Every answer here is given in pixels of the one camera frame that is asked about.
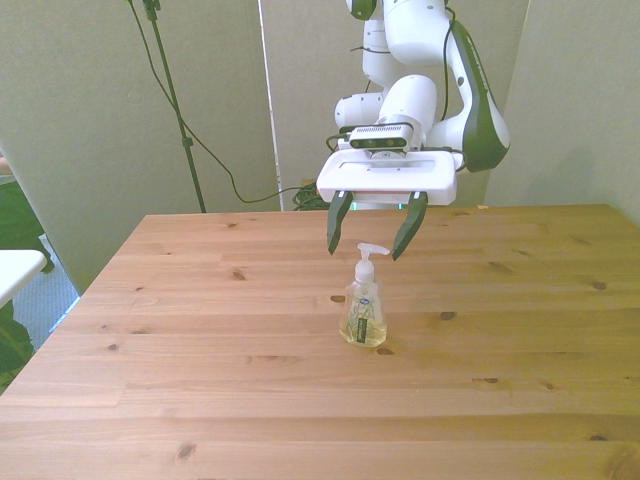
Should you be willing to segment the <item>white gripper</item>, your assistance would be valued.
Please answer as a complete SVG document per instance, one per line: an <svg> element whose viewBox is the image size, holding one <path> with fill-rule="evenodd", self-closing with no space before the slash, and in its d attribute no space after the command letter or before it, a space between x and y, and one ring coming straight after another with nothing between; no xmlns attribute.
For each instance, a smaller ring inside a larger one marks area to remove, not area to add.
<svg viewBox="0 0 640 480"><path fill-rule="evenodd" d="M397 260L420 229L428 203L449 205L456 199L457 155L445 150L370 152L340 150L332 154L316 181L329 202L327 247L333 254L342 222L353 199L358 203L408 204L407 215L393 244Z"/></svg>

